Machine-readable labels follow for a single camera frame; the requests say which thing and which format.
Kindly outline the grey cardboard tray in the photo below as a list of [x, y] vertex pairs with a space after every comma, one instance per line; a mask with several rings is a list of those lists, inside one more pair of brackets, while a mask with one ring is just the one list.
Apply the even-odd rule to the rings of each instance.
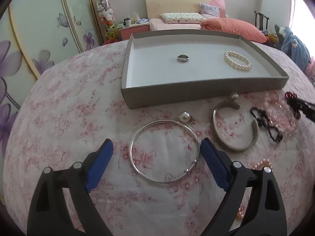
[[283, 88], [288, 74], [261, 47], [224, 32], [177, 29], [133, 34], [121, 92], [130, 109]]

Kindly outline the floral white pillow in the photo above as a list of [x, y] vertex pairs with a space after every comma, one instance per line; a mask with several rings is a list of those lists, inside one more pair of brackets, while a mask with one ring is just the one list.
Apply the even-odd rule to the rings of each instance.
[[163, 13], [161, 18], [166, 24], [175, 24], [175, 23], [191, 23], [191, 24], [200, 24], [206, 18], [199, 13]]

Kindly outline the pink floral bedsheet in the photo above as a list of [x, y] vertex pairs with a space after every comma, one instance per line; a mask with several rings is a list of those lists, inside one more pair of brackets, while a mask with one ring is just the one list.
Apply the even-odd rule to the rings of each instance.
[[[26, 232], [32, 195], [42, 170], [69, 168], [102, 145], [113, 141], [114, 153], [98, 188], [90, 193], [97, 211], [114, 235], [200, 235], [218, 208], [224, 191], [216, 186], [207, 164], [199, 159], [185, 177], [156, 184], [131, 167], [129, 143], [143, 125], [178, 120], [187, 111], [190, 127], [200, 140], [213, 138], [211, 115], [227, 97], [128, 109], [120, 85], [128, 41], [98, 47], [47, 70], [25, 99], [12, 127], [5, 155], [4, 196], [7, 211]], [[281, 91], [291, 91], [314, 103], [314, 87], [286, 54], [255, 43], [289, 75]], [[249, 109], [267, 108], [275, 92], [240, 95], [241, 109], [222, 109], [217, 127], [232, 145], [251, 139]], [[314, 123], [301, 117], [296, 129], [275, 144], [264, 129], [253, 148], [229, 153], [246, 167], [271, 164], [283, 197], [288, 233], [300, 223], [312, 204], [314, 186]]]

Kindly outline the beige pink headboard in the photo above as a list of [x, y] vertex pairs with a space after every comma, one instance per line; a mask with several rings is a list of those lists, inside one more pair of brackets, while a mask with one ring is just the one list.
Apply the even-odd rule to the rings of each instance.
[[149, 19], [160, 18], [163, 13], [199, 12], [200, 3], [220, 7], [220, 17], [226, 16], [224, 0], [145, 0]]

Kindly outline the dark wooden chair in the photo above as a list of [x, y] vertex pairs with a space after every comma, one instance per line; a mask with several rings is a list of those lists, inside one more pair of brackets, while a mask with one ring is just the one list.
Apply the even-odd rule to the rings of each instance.
[[260, 31], [267, 30], [270, 18], [257, 11], [254, 11], [254, 13], [255, 13], [255, 27], [258, 28]]

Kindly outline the floral sliding wardrobe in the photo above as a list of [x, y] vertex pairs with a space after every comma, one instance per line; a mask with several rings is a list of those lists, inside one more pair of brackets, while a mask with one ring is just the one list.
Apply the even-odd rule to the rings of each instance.
[[92, 0], [12, 0], [1, 16], [1, 154], [47, 69], [101, 45]]

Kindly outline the pink bed mattress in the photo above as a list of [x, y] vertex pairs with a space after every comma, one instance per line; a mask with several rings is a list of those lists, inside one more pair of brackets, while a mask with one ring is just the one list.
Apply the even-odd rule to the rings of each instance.
[[149, 21], [149, 30], [150, 31], [159, 31], [159, 30], [174, 30], [174, 29], [198, 29], [201, 27], [199, 24], [190, 24], [190, 23], [172, 23], [166, 24], [162, 19], [152, 18]]

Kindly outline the thin silver bangle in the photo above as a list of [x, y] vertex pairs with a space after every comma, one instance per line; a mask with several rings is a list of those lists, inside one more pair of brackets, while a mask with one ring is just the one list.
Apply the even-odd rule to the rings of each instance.
[[134, 133], [128, 154], [131, 167], [143, 179], [169, 184], [182, 179], [196, 166], [200, 140], [181, 122], [155, 120]]

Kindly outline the orange pillow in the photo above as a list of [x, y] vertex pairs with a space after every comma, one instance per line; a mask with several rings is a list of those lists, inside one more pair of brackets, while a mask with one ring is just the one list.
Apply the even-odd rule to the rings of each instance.
[[219, 31], [240, 35], [249, 41], [266, 43], [266, 36], [254, 25], [246, 21], [231, 18], [209, 18], [200, 23], [203, 30]]

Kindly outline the pink nightstand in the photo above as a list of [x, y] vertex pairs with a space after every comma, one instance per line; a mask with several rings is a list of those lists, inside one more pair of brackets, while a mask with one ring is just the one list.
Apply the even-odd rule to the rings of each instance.
[[143, 24], [133, 24], [129, 27], [124, 27], [119, 30], [121, 40], [125, 41], [130, 38], [131, 35], [141, 33], [141, 32], [148, 32], [149, 31], [149, 23]]

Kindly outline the blue plush clothing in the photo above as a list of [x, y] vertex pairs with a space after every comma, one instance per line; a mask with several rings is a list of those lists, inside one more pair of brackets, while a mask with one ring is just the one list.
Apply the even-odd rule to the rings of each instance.
[[303, 71], [307, 72], [307, 67], [311, 63], [310, 53], [305, 44], [291, 31], [290, 27], [279, 27], [274, 25], [281, 44], [281, 50]]

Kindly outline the small patterned cushion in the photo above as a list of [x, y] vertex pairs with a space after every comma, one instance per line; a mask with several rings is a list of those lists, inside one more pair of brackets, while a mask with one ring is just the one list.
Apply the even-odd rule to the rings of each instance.
[[219, 18], [221, 8], [216, 5], [200, 4], [200, 14], [205, 18]]

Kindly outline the pearl earring left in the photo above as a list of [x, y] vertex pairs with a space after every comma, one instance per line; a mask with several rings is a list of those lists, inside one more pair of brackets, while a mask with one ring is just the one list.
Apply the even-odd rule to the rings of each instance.
[[183, 124], [195, 123], [195, 118], [188, 112], [184, 111], [178, 117], [179, 122]]

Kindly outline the white mug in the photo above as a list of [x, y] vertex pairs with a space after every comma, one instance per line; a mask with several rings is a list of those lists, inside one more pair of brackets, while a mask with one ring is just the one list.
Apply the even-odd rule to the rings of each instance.
[[125, 27], [130, 27], [132, 23], [132, 19], [131, 18], [125, 18], [124, 19], [124, 26]]

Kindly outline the plush toy display tube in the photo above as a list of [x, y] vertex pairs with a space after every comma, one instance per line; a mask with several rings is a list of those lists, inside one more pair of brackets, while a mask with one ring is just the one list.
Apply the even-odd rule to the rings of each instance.
[[94, 0], [94, 10], [102, 42], [107, 41], [106, 31], [115, 23], [114, 12], [109, 0]]

